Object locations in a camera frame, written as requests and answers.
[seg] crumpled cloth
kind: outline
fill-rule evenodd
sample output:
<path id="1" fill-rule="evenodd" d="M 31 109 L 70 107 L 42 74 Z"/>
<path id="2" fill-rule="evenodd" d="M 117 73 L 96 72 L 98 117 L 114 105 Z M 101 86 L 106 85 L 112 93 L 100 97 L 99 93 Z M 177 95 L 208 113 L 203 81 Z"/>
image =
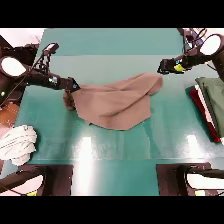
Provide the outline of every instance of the crumpled cloth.
<path id="1" fill-rule="evenodd" d="M 129 130 L 149 118 L 150 95 L 162 87 L 162 76 L 145 72 L 105 86 L 80 85 L 72 93 L 78 116 L 88 124 Z M 68 109 L 68 95 L 64 94 Z"/>
<path id="2" fill-rule="evenodd" d="M 22 125 L 11 129 L 0 139 L 0 159 L 12 160 L 16 166 L 28 162 L 30 153 L 36 151 L 37 134 L 32 126 Z"/>

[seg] brown cloth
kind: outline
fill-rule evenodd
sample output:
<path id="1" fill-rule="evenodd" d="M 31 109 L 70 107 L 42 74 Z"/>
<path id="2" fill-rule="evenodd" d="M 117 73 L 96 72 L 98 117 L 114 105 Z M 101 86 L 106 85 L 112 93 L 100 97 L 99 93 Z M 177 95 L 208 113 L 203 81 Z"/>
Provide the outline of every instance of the brown cloth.
<path id="1" fill-rule="evenodd" d="M 128 130 L 150 117 L 150 95 L 162 87 L 162 76 L 148 72 L 105 86 L 80 85 L 72 97 L 78 116 L 87 123 Z M 68 109 L 68 95 L 64 94 Z"/>

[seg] yellow label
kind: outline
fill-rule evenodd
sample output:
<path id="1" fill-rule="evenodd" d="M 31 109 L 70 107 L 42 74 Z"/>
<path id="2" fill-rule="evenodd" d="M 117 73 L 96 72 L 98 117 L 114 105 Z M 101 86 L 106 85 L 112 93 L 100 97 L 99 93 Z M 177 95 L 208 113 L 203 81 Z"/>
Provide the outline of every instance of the yellow label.
<path id="1" fill-rule="evenodd" d="M 30 192 L 27 196 L 37 196 L 37 191 Z"/>
<path id="2" fill-rule="evenodd" d="M 178 65 L 174 66 L 174 68 L 178 72 L 185 71 L 185 68 L 183 68 L 181 64 L 178 64 Z"/>
<path id="3" fill-rule="evenodd" d="M 195 195 L 196 196 L 205 196 L 205 191 L 203 191 L 203 190 L 195 191 Z"/>

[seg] green table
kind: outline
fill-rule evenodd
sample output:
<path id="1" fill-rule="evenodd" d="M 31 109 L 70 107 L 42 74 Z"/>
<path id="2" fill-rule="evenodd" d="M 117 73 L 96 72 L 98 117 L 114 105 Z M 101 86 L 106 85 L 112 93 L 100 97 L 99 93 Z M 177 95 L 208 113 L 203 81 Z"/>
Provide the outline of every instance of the green table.
<path id="1" fill-rule="evenodd" d="M 177 29 L 47 29 L 40 50 L 60 46 L 51 71 L 81 84 L 103 85 L 142 72 L 156 73 L 161 59 L 181 54 Z M 63 91 L 31 86 L 16 125 L 38 134 L 30 164 L 74 164 L 73 195 L 158 195 L 156 163 L 211 162 L 224 169 L 224 147 L 214 144 L 186 89 L 200 76 L 216 77 L 205 65 L 164 76 L 151 97 L 150 119 L 129 131 L 87 125 L 63 105 Z M 5 163 L 2 177 L 15 170 Z"/>

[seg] crumpled white towel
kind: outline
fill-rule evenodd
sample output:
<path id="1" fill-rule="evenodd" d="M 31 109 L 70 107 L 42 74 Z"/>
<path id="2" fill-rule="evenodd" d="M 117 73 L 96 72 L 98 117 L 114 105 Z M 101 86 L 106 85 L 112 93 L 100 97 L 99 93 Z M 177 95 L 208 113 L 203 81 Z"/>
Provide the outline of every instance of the crumpled white towel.
<path id="1" fill-rule="evenodd" d="M 36 151 L 37 134 L 32 126 L 22 125 L 11 129 L 0 139 L 0 159 L 12 160 L 16 166 L 28 162 L 30 153 Z"/>

